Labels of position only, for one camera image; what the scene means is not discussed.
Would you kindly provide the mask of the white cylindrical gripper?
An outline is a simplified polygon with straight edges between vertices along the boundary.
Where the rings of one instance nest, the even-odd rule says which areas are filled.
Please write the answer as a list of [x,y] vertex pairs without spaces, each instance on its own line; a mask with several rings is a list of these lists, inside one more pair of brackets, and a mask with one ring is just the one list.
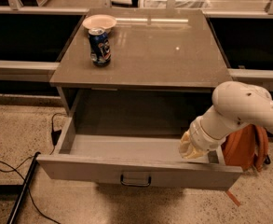
[[202,116],[197,117],[185,132],[179,145],[183,159],[197,159],[216,150],[226,138],[247,126],[247,123],[221,115],[212,105]]

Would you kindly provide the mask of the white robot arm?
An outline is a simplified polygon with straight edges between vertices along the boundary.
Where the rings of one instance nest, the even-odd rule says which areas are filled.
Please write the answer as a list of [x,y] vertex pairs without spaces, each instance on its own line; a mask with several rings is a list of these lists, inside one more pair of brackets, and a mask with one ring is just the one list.
[[249,124],[273,134],[273,99],[262,87],[238,81],[218,85],[212,106],[190,124],[179,145],[184,159],[196,159],[216,150],[233,132]]

